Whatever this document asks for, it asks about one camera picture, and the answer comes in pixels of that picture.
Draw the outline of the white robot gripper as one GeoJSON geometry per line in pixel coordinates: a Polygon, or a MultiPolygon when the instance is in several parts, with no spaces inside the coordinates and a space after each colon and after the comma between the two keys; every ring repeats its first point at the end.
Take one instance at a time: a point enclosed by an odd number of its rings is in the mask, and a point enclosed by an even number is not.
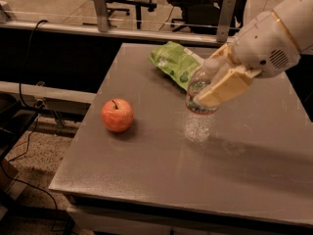
{"type": "Polygon", "coordinates": [[[246,93],[257,76],[277,76],[300,59],[295,42],[274,12],[262,12],[241,28],[232,45],[223,44],[210,57],[231,60],[232,55],[242,65],[219,71],[197,95],[199,105],[213,108],[228,102],[246,93]]]}

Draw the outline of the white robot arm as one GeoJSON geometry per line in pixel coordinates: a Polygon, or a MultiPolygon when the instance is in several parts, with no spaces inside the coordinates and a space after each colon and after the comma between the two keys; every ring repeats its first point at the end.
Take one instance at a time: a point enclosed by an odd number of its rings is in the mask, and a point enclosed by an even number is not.
{"type": "Polygon", "coordinates": [[[274,77],[296,66],[312,47],[313,0],[284,0],[211,55],[218,72],[194,101],[215,108],[246,93],[255,78],[274,77]]]}

